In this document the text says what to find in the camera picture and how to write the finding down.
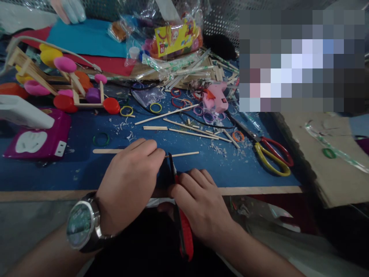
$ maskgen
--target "blue table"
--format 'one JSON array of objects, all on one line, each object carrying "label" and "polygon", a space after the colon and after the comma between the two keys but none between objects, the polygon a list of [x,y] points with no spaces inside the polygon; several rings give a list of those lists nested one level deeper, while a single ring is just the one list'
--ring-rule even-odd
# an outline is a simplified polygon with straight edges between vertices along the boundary
[{"label": "blue table", "polygon": [[[239,143],[241,149],[237,150],[232,143],[222,140],[210,140],[172,131],[143,130],[144,125],[183,128],[163,121],[162,118],[134,125],[135,122],[152,115],[148,115],[132,97],[130,98],[129,105],[133,106],[136,118],[109,115],[103,109],[100,109],[97,115],[94,110],[80,110],[72,114],[72,126],[65,155],[58,162],[40,168],[35,162],[1,157],[0,201],[76,199],[86,191],[97,189],[113,157],[112,154],[92,153],[93,149],[98,148],[93,145],[92,138],[99,132],[109,134],[110,144],[105,147],[109,149],[128,146],[130,142],[127,137],[132,134],[136,139],[140,137],[155,139],[158,147],[172,154],[200,151],[198,155],[174,158],[177,170],[184,172],[191,168],[207,169],[217,185],[222,188],[223,195],[301,192],[300,183],[293,174],[289,177],[277,177],[266,171],[259,163],[248,139]],[[162,112],[175,109],[170,104],[170,99],[168,93],[166,99],[161,102]],[[230,105],[229,110],[235,112],[233,105]],[[271,117],[263,113],[260,115],[264,116],[263,120],[253,114],[263,129],[262,134],[286,145]],[[239,115],[235,117],[253,129],[250,122],[244,121]],[[181,118],[179,114],[168,116],[168,119],[181,123],[187,118],[186,115],[182,115]],[[228,119],[222,123],[224,126],[231,126]],[[0,130],[2,131],[0,153],[3,153],[16,134],[17,126],[3,121]],[[168,176],[169,167],[166,159],[158,175],[159,190],[164,190],[169,185]]]}]

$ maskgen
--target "red utility knife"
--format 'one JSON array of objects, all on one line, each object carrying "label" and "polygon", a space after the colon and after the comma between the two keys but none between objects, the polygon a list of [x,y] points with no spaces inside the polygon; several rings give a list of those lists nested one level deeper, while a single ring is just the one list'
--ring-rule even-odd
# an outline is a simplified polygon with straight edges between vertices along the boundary
[{"label": "red utility knife", "polygon": [[[178,184],[178,176],[177,170],[173,163],[172,154],[168,153],[169,161],[170,161],[170,170],[173,177],[173,184]],[[180,232],[180,251],[182,257],[190,262],[193,257],[193,242],[192,242],[192,231],[191,226],[189,225],[189,221],[186,215],[182,212],[182,210],[176,204],[174,208],[174,223],[176,224],[179,232]]]}]

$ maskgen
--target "left hand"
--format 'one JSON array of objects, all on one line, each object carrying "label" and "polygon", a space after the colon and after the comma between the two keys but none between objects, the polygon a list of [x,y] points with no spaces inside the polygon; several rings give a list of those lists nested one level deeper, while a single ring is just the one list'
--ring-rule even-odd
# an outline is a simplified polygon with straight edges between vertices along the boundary
[{"label": "left hand", "polygon": [[96,193],[104,235],[122,231],[146,207],[165,152],[155,140],[140,138],[111,160]]}]

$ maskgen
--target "yellow packaging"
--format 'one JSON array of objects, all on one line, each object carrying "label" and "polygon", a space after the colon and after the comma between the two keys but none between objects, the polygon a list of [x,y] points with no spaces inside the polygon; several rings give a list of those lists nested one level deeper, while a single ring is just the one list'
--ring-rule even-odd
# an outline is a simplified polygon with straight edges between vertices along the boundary
[{"label": "yellow packaging", "polygon": [[191,47],[195,21],[185,20],[183,25],[169,25],[155,29],[156,43],[158,44],[158,56],[162,57],[170,53]]}]

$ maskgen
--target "wristwatch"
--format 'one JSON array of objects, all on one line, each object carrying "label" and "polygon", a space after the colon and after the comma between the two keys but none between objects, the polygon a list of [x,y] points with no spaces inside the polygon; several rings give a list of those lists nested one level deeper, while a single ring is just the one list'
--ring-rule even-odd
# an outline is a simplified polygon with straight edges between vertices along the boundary
[{"label": "wristwatch", "polygon": [[116,235],[103,235],[96,192],[86,194],[70,211],[66,237],[73,249],[82,253],[96,251],[109,244]]}]

